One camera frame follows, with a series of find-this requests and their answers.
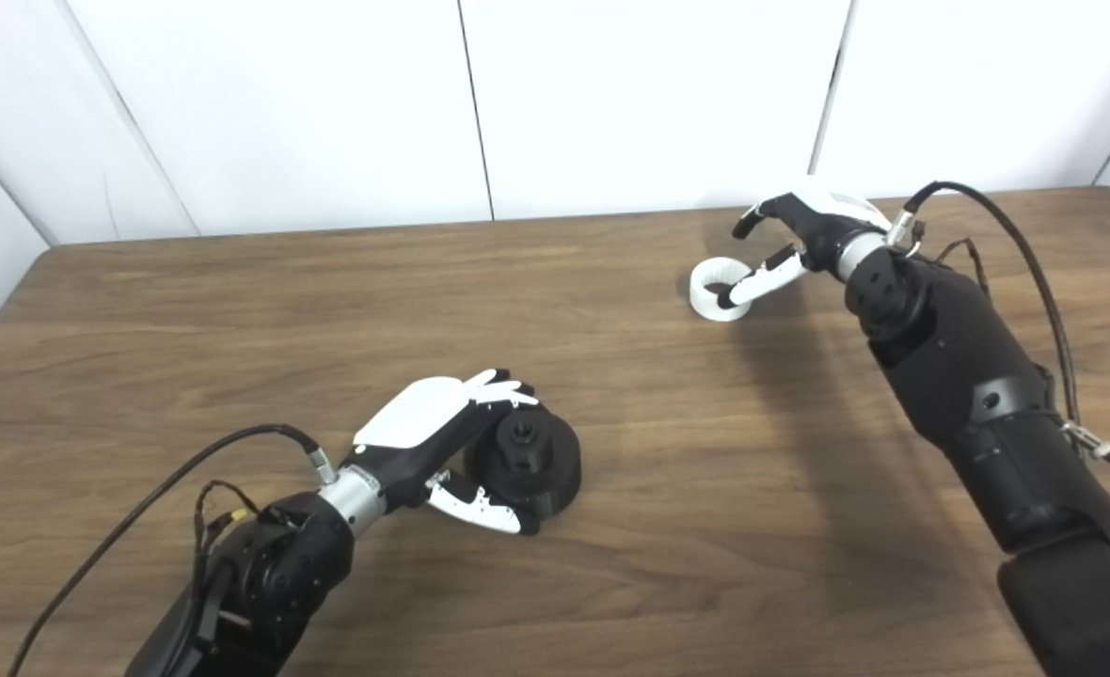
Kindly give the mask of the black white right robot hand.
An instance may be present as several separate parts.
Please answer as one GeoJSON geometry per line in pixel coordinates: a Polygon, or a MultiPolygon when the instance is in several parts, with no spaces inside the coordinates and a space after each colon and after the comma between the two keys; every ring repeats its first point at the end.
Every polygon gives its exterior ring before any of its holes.
{"type": "Polygon", "coordinates": [[[735,309],[786,287],[808,273],[838,274],[842,250],[856,238],[872,235],[885,243],[891,224],[865,198],[844,196],[817,186],[800,186],[781,196],[767,198],[744,212],[731,230],[743,240],[763,220],[790,228],[795,244],[778,250],[761,265],[719,292],[719,309],[735,309]]]}

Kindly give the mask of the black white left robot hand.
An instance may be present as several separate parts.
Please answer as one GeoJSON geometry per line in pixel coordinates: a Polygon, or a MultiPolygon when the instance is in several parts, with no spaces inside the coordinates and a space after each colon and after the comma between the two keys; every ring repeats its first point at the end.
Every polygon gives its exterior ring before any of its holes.
{"type": "Polygon", "coordinates": [[[391,512],[421,505],[503,534],[537,534],[536,517],[446,465],[512,413],[539,407],[532,386],[506,370],[410,383],[357,430],[347,459],[320,497],[347,519],[354,537],[391,512]]]}

